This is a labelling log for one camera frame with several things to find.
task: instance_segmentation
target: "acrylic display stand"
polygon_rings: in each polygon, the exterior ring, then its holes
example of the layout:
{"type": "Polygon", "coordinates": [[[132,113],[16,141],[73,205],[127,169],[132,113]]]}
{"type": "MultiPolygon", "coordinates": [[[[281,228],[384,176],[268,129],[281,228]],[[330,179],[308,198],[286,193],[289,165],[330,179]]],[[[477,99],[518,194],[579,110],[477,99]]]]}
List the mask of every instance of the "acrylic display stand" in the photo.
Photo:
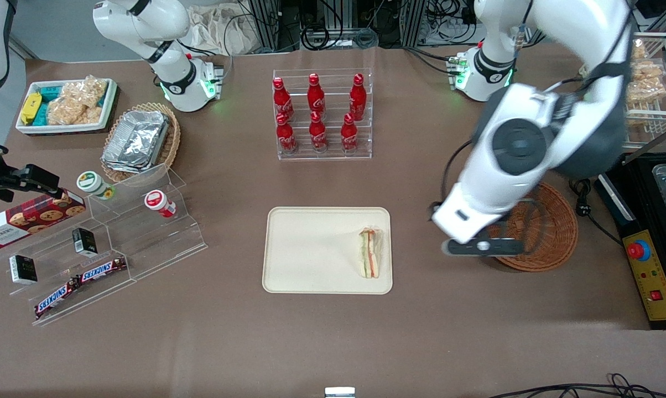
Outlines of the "acrylic display stand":
{"type": "MultiPolygon", "coordinates": [[[[293,119],[289,121],[296,138],[298,151],[286,155],[278,146],[279,160],[344,160],[344,159],[370,159],[373,156],[373,71],[371,68],[350,68],[338,70],[274,70],[274,77],[280,77],[284,86],[291,95],[294,109],[293,119]],[[322,154],[313,151],[308,126],[311,123],[311,111],[308,108],[308,75],[317,73],[320,86],[325,92],[326,138],[328,150],[322,154]],[[340,129],[343,126],[343,116],[350,111],[350,90],[353,88],[353,76],[362,73],[365,76],[363,86],[368,93],[365,115],[363,120],[355,122],[358,127],[358,151],[353,154],[344,154],[341,146],[340,129]]],[[[277,107],[273,105],[274,131],[277,131],[277,107]]]]}
{"type": "Polygon", "coordinates": [[[115,184],[112,199],[100,201],[87,196],[85,202],[89,211],[0,249],[0,267],[7,269],[5,281],[9,294],[12,298],[22,297],[29,302],[27,320],[34,320],[34,306],[70,277],[121,255],[126,257],[126,269],[83,285],[34,324],[44,326],[65,317],[206,249],[200,227],[188,214],[179,191],[184,186],[184,181],[171,169],[164,165],[154,167],[115,184]],[[144,206],[145,194],[153,189],[161,189],[176,204],[174,216],[164,218],[144,206]],[[78,227],[95,234],[98,256],[88,259],[75,252],[72,230],[78,227]],[[12,283],[9,258],[14,254],[34,259],[37,283],[12,283]]]}

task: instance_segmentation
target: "snickers logo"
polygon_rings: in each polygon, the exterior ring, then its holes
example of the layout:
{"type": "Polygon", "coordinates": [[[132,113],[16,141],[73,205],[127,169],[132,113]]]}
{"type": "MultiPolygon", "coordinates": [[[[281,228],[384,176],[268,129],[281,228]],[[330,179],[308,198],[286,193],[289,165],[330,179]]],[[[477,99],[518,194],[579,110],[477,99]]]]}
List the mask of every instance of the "snickers logo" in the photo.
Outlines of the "snickers logo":
{"type": "Polygon", "coordinates": [[[109,270],[112,269],[111,264],[112,264],[112,262],[110,261],[107,264],[100,265],[99,267],[97,267],[95,269],[88,270],[88,272],[85,272],[82,275],[82,278],[80,279],[80,282],[85,283],[90,279],[96,279],[96,278],[106,274],[106,272],[108,272],[109,270]]]}
{"type": "Polygon", "coordinates": [[[50,305],[55,304],[57,300],[60,300],[65,295],[67,295],[67,285],[63,285],[60,289],[55,290],[52,295],[49,295],[42,300],[40,304],[38,304],[38,312],[47,310],[50,305]]]}

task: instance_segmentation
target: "red button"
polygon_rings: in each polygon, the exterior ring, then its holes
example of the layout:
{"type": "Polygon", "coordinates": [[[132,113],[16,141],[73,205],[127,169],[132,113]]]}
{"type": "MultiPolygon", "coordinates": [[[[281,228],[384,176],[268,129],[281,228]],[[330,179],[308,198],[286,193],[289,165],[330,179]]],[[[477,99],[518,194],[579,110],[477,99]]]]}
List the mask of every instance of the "red button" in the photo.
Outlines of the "red button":
{"type": "Polygon", "coordinates": [[[650,290],[650,300],[658,301],[662,300],[662,293],[660,290],[650,290]]]}
{"type": "Polygon", "coordinates": [[[632,244],[628,245],[628,255],[631,257],[631,259],[640,259],[645,255],[645,249],[643,249],[641,244],[633,242],[632,244]]]}

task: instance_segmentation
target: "table surface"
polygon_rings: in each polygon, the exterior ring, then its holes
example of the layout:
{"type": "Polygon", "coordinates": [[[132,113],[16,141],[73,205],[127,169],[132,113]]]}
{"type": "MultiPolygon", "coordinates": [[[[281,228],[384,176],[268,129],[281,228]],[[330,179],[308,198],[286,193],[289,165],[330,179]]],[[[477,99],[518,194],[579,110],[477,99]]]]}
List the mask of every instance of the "table surface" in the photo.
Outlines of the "table surface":
{"type": "MultiPolygon", "coordinates": [[[[550,86],[579,64],[563,48],[540,44],[523,50],[517,79],[550,86]]],[[[29,83],[113,78],[122,90],[118,114],[164,102],[143,61],[27,61],[27,70],[29,83]]],[[[186,203],[209,249],[44,328],[30,325],[27,303],[0,289],[0,396],[296,397],[352,385],[363,397],[482,398],[605,383],[609,372],[666,392],[666,332],[647,330],[623,250],[588,219],[579,220],[570,261],[546,273],[442,254],[446,236],[426,208],[482,106],[401,50],[238,57],[221,101],[176,113],[183,134],[174,170],[188,184],[186,203]],[[278,161],[272,70],[361,64],[374,68],[373,159],[278,161]],[[277,206],[386,208],[392,291],[265,292],[267,213],[277,206]]],[[[13,130],[7,162],[39,164],[75,188],[80,171],[100,169],[104,140],[13,130]]],[[[459,159],[452,178],[461,167],[459,159]]],[[[552,174],[545,181],[573,203],[566,181],[552,174]]],[[[595,193],[590,202],[615,231],[595,193]]]]}

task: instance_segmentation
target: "small black box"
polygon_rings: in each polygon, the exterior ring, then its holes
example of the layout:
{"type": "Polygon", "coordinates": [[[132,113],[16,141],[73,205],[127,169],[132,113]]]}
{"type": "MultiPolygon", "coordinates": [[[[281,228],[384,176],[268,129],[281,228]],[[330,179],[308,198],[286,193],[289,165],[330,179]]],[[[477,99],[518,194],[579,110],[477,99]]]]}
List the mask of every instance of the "small black box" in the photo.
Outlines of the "small black box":
{"type": "Polygon", "coordinates": [[[11,279],[14,283],[32,285],[38,282],[33,259],[17,254],[9,259],[9,263],[11,264],[11,279]]]}
{"type": "Polygon", "coordinates": [[[76,228],[72,230],[72,242],[75,244],[75,252],[85,257],[97,255],[97,244],[95,234],[87,229],[76,228]]]}

